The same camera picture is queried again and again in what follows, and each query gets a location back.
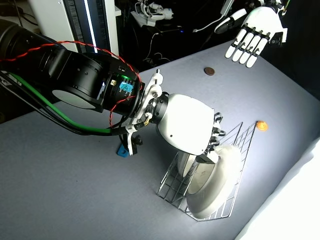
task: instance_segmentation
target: dish rack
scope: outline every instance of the dish rack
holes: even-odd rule
[[[239,172],[238,180],[234,185],[231,194],[221,205],[221,207],[212,215],[204,219],[198,219],[194,217],[190,212],[187,205],[186,194],[188,187],[192,181],[192,178],[194,177],[194,174],[197,170],[198,163],[194,162],[188,174],[185,177],[182,177],[178,173],[177,168],[178,154],[175,155],[172,163],[170,164],[167,172],[165,173],[160,183],[157,195],[169,202],[170,204],[172,204],[173,206],[175,206],[176,208],[178,208],[179,210],[181,210],[182,212],[184,212],[185,214],[187,214],[188,216],[197,220],[198,222],[224,219],[230,217],[236,202],[242,172],[245,167],[248,151],[255,133],[256,124],[257,122],[253,123],[246,130],[241,132],[243,126],[243,122],[241,122],[230,132],[228,132],[224,137],[221,137],[219,139],[220,145],[234,145],[240,149],[241,171]]]

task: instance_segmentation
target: white plate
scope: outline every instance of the white plate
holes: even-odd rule
[[[216,164],[199,163],[188,188],[186,201],[194,217],[204,219],[226,201],[241,168],[240,150],[232,145],[217,146],[220,159]]]
[[[184,151],[178,152],[178,156],[177,156],[178,172],[182,177],[185,177],[188,174],[188,172],[190,171],[190,168],[192,167],[192,165],[196,160],[196,157],[197,157],[196,155],[192,155]]]

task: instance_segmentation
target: robot finger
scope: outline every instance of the robot finger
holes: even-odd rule
[[[258,43],[256,48],[254,49],[251,57],[249,57],[248,61],[246,62],[247,68],[251,68],[255,64],[258,56],[260,55],[262,50],[265,48],[267,42],[268,42],[268,40],[266,38],[262,38],[260,40],[260,42]]]
[[[254,51],[254,49],[256,48],[260,40],[261,40],[261,37],[259,35],[256,35],[253,37],[252,41],[250,42],[250,44],[248,45],[248,47],[240,57],[239,63],[241,64],[246,63],[246,61],[248,60],[248,58],[250,57],[250,55],[252,54],[252,52]]]
[[[236,62],[239,60],[239,58],[241,57],[241,55],[244,53],[245,49],[247,48],[247,46],[249,45],[249,43],[251,42],[251,40],[254,38],[254,34],[252,32],[249,32],[243,42],[241,43],[241,46],[238,48],[238,50],[234,53],[233,57],[232,57],[232,61]]]
[[[247,33],[247,30],[245,30],[244,28],[240,30],[238,35],[235,37],[234,42],[231,44],[231,46],[228,48],[228,50],[225,53],[225,57],[227,59],[230,58],[232,54],[234,54],[234,51],[236,50],[238,44],[242,41],[246,33]]]

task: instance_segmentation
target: table surface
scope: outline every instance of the table surface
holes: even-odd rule
[[[139,133],[138,154],[122,158],[116,136],[79,136],[32,112],[0,125],[0,239],[234,239],[316,138],[320,102],[262,58],[251,69],[225,59],[229,44],[160,70],[164,91],[215,108],[224,130],[269,125],[254,134],[230,218],[196,222],[156,195],[176,151],[154,125]],[[57,106],[82,124],[108,124],[107,111]]]

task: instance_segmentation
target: light strip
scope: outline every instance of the light strip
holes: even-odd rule
[[[92,22],[91,22],[88,0],[84,0],[84,6],[85,6],[85,11],[86,11],[86,17],[88,18],[88,22],[89,22],[89,29],[90,29],[90,33],[91,33],[92,43],[94,46],[97,46],[96,38],[95,38],[95,34],[94,34],[94,28],[92,27]]]

